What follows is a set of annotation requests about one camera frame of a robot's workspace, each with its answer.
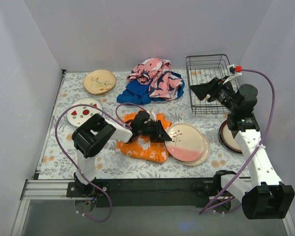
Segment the pink plate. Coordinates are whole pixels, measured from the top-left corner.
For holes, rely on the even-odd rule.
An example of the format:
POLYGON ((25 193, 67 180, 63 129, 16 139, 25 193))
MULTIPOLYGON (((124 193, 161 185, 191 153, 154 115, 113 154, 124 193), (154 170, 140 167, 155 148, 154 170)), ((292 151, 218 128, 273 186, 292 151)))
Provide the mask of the pink plate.
POLYGON ((194 126, 177 123, 166 131, 171 140, 165 142, 165 147, 169 154, 178 161, 193 162, 203 155, 205 149, 204 138, 194 126))

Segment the brown rimmed cream plate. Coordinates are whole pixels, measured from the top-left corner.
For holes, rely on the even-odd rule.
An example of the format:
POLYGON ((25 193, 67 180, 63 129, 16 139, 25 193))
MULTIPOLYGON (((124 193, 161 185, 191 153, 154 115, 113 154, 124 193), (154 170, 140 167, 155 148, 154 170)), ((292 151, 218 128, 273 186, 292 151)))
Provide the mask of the brown rimmed cream plate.
POLYGON ((219 137, 225 147, 236 153, 242 153, 239 145, 234 140, 231 131, 228 129, 227 120, 225 120, 219 128, 219 137))

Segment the blue and cream plate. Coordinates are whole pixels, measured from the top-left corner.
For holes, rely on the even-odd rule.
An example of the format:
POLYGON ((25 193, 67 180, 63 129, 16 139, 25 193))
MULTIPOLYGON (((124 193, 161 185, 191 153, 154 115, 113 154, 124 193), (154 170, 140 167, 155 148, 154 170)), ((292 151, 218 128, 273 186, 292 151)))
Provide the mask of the blue and cream plate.
POLYGON ((201 163, 205 162, 210 155, 210 144, 209 144, 207 137, 204 134, 201 134, 201 136, 202 136, 203 142, 204 142, 203 154, 195 161, 185 162, 185 161, 180 161, 178 159, 176 159, 176 161, 178 161, 179 163, 186 165, 186 166, 197 166, 197 165, 200 165, 201 163))

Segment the yellow rimmed plate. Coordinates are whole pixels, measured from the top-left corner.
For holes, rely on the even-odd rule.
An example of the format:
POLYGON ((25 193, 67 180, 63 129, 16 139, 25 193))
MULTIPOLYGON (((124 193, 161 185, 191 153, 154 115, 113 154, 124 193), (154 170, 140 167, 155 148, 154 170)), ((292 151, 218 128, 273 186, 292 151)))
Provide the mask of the yellow rimmed plate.
POLYGON ((89 93, 99 95, 110 91, 116 82, 117 79, 111 71, 99 69, 86 75, 83 85, 89 93))

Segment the white blue rimmed plate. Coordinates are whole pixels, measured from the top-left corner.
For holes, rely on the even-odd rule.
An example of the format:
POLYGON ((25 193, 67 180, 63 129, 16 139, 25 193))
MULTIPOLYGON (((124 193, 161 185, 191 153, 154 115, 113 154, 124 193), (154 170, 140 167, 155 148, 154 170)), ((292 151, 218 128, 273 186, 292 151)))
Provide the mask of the white blue rimmed plate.
POLYGON ((94 114, 102 114, 101 111, 97 110, 97 108, 102 110, 102 104, 94 99, 94 98, 82 98, 74 102, 71 106, 75 106, 78 104, 88 104, 88 106, 79 106, 70 109, 67 112, 67 119, 69 123, 75 127, 81 126, 85 121, 91 118, 94 114))

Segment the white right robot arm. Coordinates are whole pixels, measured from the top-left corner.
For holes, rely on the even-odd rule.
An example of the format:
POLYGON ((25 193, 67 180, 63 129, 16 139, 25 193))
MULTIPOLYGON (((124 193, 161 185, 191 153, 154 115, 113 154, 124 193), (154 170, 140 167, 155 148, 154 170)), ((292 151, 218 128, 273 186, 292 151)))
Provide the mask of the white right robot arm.
POLYGON ((227 79, 213 78, 210 82, 191 85, 199 100, 218 101, 229 110, 227 126, 245 158, 243 169, 248 168, 251 183, 239 178, 241 171, 218 171, 214 175, 215 197, 200 211, 215 208, 214 201, 229 192, 238 199, 248 219, 283 219, 288 213, 295 196, 291 185, 285 185, 274 170, 261 135, 260 127, 253 114, 258 90, 244 84, 237 91, 227 79))

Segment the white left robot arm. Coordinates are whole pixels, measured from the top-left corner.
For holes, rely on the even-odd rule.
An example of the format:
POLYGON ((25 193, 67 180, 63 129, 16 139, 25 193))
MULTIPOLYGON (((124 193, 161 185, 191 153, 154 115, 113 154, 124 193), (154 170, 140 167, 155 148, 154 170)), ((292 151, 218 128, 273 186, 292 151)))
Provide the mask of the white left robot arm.
POLYGON ((72 134, 74 147, 77 151, 77 171, 74 181, 78 191, 85 197, 94 193, 95 156, 109 140, 121 141, 126 144, 135 142, 140 136, 148 137, 152 143, 171 141, 161 121, 152 118, 146 111, 139 111, 133 119, 120 125, 106 121, 100 114, 95 114, 78 127, 72 134))

